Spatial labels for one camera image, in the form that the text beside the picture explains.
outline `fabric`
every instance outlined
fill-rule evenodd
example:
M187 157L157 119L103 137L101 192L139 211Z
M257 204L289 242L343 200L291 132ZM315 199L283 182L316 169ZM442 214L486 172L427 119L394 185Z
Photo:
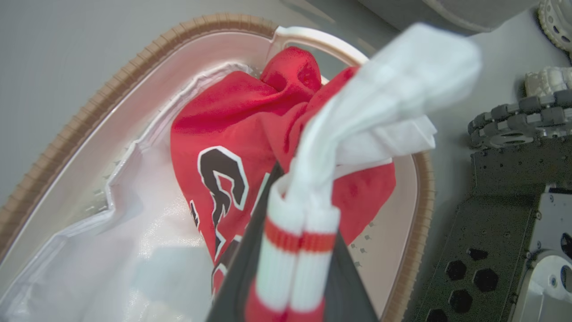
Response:
M398 30L424 22L472 35L491 32L538 0L358 0Z
M251 71L235 62L203 70L157 106L161 112L141 137L110 162L112 173L102 187L109 208L63 229L41 247L0 300L0 321L206 319L213 262L175 178L170 127L193 97L237 70ZM100 135L112 138L114 132ZM102 206L100 199L93 202ZM84 216L84 209L78 211L51 218Z
M173 168L215 263L213 293L273 165L278 161L288 172L304 126L355 72L348 68L322 86L312 55L290 47L271 59L260 79L231 73L189 102L173 122ZM346 243L394 187L392 163L336 180L332 200L341 211Z

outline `white gear wheel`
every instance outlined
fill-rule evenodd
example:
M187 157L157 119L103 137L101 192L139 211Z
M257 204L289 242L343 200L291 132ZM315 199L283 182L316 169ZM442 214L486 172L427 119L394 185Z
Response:
M526 96L546 96L572 88L572 67L544 67L538 73L526 73Z
M572 3L570 0L541 0L538 20L542 31L558 48L572 52Z

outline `red stripe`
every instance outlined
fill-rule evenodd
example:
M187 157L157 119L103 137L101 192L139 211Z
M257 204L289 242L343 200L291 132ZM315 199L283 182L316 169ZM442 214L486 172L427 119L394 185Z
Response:
M335 241L335 234L317 234L305 232L302 235L300 247L306 252L331 252Z
M275 312L264 305L256 294L255 285L256 280L252 280L244 307L244 320L246 322L284 322L286 312Z
M271 243L285 252L296 253L300 249L300 237L276 226L268 217L264 224L264 233Z

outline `basket handle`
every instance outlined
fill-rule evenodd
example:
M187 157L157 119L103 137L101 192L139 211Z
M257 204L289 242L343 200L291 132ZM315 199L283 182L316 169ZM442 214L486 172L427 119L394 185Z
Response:
M278 27L274 32L267 60L270 60L291 43L319 49L336 57L348 66L360 66L369 60L366 55L347 42L325 32L305 27Z

